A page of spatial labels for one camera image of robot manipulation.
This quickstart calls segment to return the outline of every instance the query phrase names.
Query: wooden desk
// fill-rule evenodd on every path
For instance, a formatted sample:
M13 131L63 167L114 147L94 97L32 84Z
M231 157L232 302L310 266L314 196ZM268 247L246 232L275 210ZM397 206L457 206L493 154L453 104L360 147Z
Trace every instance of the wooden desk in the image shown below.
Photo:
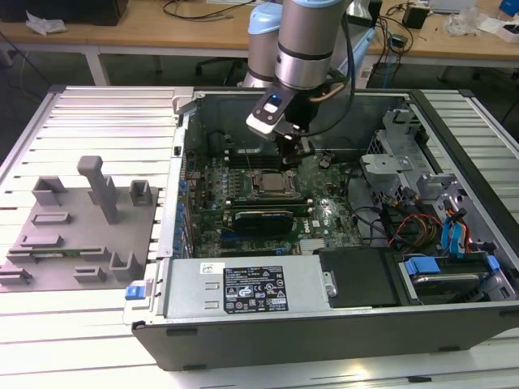
M401 0L384 0L383 14ZM217 22L190 22L175 19L162 12L165 0L130 0L128 9L118 26L103 27L68 24L69 31L41 36L25 24L0 23L0 29L22 50L71 52L85 55L96 85L108 85L109 79L99 59L101 53L186 55L201 57L247 56L247 27L252 6L232 10L232 19ZM500 0L480 0L479 7L489 16L503 16L498 9ZM204 0L183 2L178 12L182 15L202 15L226 8L225 5L207 4ZM392 17L401 20L403 12ZM443 66L519 66L519 45L503 42L497 36L481 32L479 36L449 36L444 30L443 15L427 18L421 30L413 30L413 48L401 59L403 63ZM390 22L392 32L406 35ZM367 75L378 61L382 50L381 33L377 31L368 55L361 67ZM0 40L0 50L11 47ZM366 85L367 78L359 79Z
M252 6L230 12L232 19L190 22L162 11L163 0L130 0L117 26L67 24L67 32L42 36L22 23L0 23L0 30L21 50L82 53L96 85L109 85L101 53L186 55L245 58L249 44L247 28ZM181 15L204 15L228 6L204 0L183 2ZM0 38L0 50L12 47Z
M389 7L401 2L401 0L385 0L381 15L385 15ZM508 18L499 10L499 4L500 0L479 0L478 8L490 17ZM403 15L403 11L398 11L391 17L401 21ZM411 50L401 58L401 62L442 66L519 66L519 45L506 43L499 37L484 31L477 36L450 36L444 27L446 18L445 15L430 15L421 29L411 29L414 44ZM392 21L388 21L388 28L390 32L409 36L404 28ZM380 28L377 28L376 37L362 63L361 74L370 73L369 70L379 60L382 49L382 32ZM359 79L360 85L365 86L368 79Z

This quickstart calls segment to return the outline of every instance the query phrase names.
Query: blue tab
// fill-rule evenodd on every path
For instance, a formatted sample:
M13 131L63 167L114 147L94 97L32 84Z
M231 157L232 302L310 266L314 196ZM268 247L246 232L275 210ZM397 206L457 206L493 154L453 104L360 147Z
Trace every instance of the blue tab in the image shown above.
M498 271L500 269L500 263L497 261L497 258L494 255L489 255L487 257L488 266L492 269L492 272Z
M129 285L129 286L127 286L127 290L124 295L124 298L126 298L128 301L143 300L145 298L145 294L146 294L145 286Z
M404 262L407 274L440 273L434 257L412 257Z
M413 261L418 273L440 273L440 268L434 257L413 257Z
M405 261L404 266L405 266L405 269L407 270L407 274L409 274L410 276L413 276L416 273L418 273L418 269L414 265L413 261L411 261L411 260Z

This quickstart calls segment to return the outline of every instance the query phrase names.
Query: warning label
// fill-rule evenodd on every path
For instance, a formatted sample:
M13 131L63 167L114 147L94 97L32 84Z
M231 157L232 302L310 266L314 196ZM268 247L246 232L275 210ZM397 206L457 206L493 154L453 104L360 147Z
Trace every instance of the warning label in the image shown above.
M289 310L283 266L225 268L224 310L228 314Z

